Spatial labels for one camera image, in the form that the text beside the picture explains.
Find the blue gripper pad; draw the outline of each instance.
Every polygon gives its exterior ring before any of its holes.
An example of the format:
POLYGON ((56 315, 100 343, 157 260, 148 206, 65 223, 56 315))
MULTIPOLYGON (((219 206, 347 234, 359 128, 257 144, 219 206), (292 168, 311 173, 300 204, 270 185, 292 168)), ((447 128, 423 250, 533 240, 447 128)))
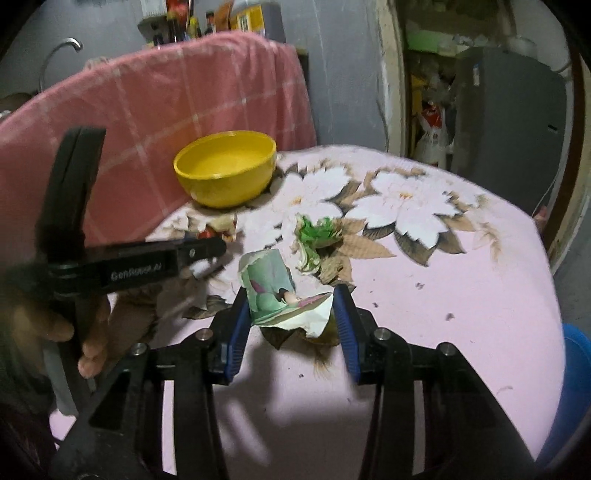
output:
POLYGON ((375 321, 365 310, 361 313, 367 318, 361 318, 346 285, 337 285, 333 295, 333 313, 347 371, 359 385, 374 383, 370 344, 371 333, 376 328, 375 321))
POLYGON ((229 385, 240 371, 251 329, 251 311, 244 288, 240 289, 229 310, 216 313, 209 327, 216 338, 208 361, 212 383, 229 385))
POLYGON ((241 288, 239 296, 236 297, 234 304, 238 304, 236 308, 236 315, 238 319, 228 342, 228 363, 224 369, 224 376, 228 383, 234 380, 234 376, 240 371, 242 365, 242 358, 244 357, 244 349, 246 348, 246 341, 251 329, 251 311, 246 300, 246 290, 241 288))

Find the gray wall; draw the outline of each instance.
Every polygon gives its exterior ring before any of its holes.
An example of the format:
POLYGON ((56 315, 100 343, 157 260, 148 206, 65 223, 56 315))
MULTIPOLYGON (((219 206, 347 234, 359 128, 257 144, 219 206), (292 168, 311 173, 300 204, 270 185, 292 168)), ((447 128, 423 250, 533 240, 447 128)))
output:
POLYGON ((564 323, 572 323, 591 337, 591 209, 554 276, 564 323))
MULTIPOLYGON (((37 88, 45 55, 64 37, 84 44, 80 53, 60 50, 46 85, 78 72, 85 61, 141 49, 139 0, 47 0, 16 37, 0 63, 0 97, 37 88)), ((196 0, 201 25, 205 11, 222 0, 196 0)), ((384 149, 378 102, 380 47, 374 3, 360 0, 280 0, 287 41, 310 55, 310 102, 322 144, 355 144, 384 149)))

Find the green paper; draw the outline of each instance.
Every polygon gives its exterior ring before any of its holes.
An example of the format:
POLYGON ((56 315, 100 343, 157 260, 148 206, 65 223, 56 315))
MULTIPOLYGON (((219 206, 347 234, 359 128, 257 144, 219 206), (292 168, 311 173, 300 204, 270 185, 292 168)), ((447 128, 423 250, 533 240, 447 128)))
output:
POLYGON ((329 319, 332 294, 316 295, 293 304, 283 300, 286 291, 295 296, 295 288, 279 250, 243 255, 238 268, 253 324, 289 330, 303 328, 312 338, 322 334, 329 319))
POLYGON ((276 294, 280 290, 295 292, 289 270, 277 249, 243 255, 238 264, 242 285, 246 289, 254 323, 263 321, 288 307, 276 294))

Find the white flower print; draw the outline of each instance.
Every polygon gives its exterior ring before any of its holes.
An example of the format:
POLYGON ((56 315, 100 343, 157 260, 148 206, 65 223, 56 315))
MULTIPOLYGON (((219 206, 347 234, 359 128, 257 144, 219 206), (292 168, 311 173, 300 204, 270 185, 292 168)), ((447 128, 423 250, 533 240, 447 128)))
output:
POLYGON ((379 195, 356 200, 348 218, 367 218, 368 228, 377 228, 396 222, 395 228, 421 242, 426 248, 437 244, 440 232, 447 226, 436 215, 460 213, 449 203, 450 194, 433 188, 423 178, 404 177, 398 173, 380 172, 372 181, 379 195))
POLYGON ((278 225, 284 219, 307 215, 313 223, 325 216, 339 218, 340 209, 325 200, 336 196, 350 178, 344 167, 329 168, 308 173, 304 178, 288 173, 284 179, 275 179, 271 193, 263 194, 251 205, 260 208, 269 223, 278 225))

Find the plastic bag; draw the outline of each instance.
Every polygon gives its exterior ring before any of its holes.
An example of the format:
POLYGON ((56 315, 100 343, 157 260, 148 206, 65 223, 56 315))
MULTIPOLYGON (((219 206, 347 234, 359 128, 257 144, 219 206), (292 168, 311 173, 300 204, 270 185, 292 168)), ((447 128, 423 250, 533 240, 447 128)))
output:
POLYGON ((415 160, 445 170, 449 142, 445 127, 445 110, 438 105, 430 105, 418 116, 418 121, 425 134, 417 143, 415 160))

